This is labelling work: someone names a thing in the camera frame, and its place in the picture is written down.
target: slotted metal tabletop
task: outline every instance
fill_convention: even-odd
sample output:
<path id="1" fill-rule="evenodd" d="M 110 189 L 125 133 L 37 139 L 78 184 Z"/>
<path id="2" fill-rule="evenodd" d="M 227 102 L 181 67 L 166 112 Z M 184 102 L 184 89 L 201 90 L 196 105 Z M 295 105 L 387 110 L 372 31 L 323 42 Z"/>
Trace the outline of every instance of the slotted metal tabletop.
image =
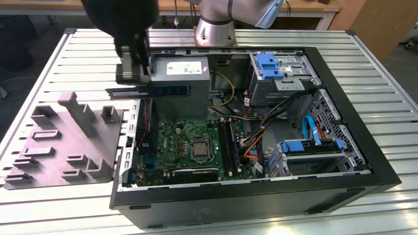
<path id="1" fill-rule="evenodd" d="M 166 234 L 415 234 L 418 233 L 418 109 L 394 78 L 356 38 L 343 31 L 236 30 L 240 46 L 316 47 L 402 184 L 356 200 L 332 213 L 237 221 L 160 230 Z M 152 29 L 150 46 L 193 46 L 191 30 Z M 21 151 L 37 104 L 61 109 L 61 91 L 74 91 L 90 109 L 104 104 L 128 109 L 132 101 L 109 101 L 118 58 L 113 40 L 94 29 L 64 34 L 33 90 L 0 144 L 0 185 Z M 108 209 L 112 182 L 6 191 L 0 188 L 1 234 L 145 233 Z"/>

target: green circuit board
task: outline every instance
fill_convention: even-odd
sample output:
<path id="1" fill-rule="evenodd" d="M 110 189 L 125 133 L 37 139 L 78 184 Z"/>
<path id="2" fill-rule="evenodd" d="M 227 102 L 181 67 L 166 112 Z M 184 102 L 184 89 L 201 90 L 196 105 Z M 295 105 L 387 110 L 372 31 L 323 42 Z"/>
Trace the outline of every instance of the green circuit board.
<path id="1" fill-rule="evenodd" d="M 243 123 L 240 120 L 233 122 L 233 131 L 237 139 L 244 137 Z M 209 159 L 195 161 L 192 159 L 192 143 L 204 140 L 208 142 Z M 237 180 L 252 179 L 251 163 L 241 161 L 241 173 L 228 176 L 223 171 L 221 152 L 217 138 L 217 121 L 177 121 L 160 122 L 157 134 L 157 154 L 154 161 L 156 170 L 183 169 L 183 168 L 217 168 L 219 179 Z M 154 172 L 146 178 L 150 185 L 160 185 L 161 181 L 156 178 Z"/>

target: motherboard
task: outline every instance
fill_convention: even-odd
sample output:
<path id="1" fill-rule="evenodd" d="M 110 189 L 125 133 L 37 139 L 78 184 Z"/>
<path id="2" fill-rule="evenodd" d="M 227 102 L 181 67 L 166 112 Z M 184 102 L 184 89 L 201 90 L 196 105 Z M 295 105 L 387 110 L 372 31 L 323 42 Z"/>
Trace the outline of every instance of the motherboard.
<path id="1" fill-rule="evenodd" d="M 144 159 L 150 186 L 179 183 L 168 181 L 169 174 L 176 174 L 176 180 L 183 174 L 183 183 L 193 183 L 191 175 L 215 177 L 213 181 L 253 178 L 251 162 L 239 157 L 240 120 L 166 121 L 158 123 L 157 131 L 156 157 Z"/>

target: power supply label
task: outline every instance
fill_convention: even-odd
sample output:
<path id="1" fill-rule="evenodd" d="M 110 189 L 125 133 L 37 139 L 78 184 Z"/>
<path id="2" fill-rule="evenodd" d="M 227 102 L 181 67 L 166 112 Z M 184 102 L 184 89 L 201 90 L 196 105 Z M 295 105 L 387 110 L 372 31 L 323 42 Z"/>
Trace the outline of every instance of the power supply label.
<path id="1" fill-rule="evenodd" d="M 201 74 L 201 62 L 169 62 L 166 63 L 166 75 Z"/>

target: yellow wire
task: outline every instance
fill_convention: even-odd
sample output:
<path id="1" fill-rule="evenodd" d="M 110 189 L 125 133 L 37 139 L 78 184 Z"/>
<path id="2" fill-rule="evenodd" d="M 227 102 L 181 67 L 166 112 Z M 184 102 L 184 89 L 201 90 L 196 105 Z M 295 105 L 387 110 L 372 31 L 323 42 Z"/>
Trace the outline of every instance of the yellow wire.
<path id="1" fill-rule="evenodd" d="M 215 104 L 215 105 L 209 105 L 209 106 L 208 106 L 209 108 L 216 108 L 216 107 L 224 106 L 225 104 L 228 104 L 228 103 L 232 101 L 233 96 L 235 96 L 235 87 L 233 87 L 233 84 L 232 84 L 232 82 L 229 81 L 229 79 L 228 79 L 223 74 L 220 74 L 220 73 L 217 73 L 217 72 L 215 72 L 215 71 L 212 71 L 211 73 L 217 74 L 224 80 L 227 80 L 227 82 L 228 82 L 229 85 L 231 85 L 231 89 L 232 89 L 231 98 L 227 100 L 227 102 L 224 102 L 224 103 L 221 103 L 221 104 Z"/>

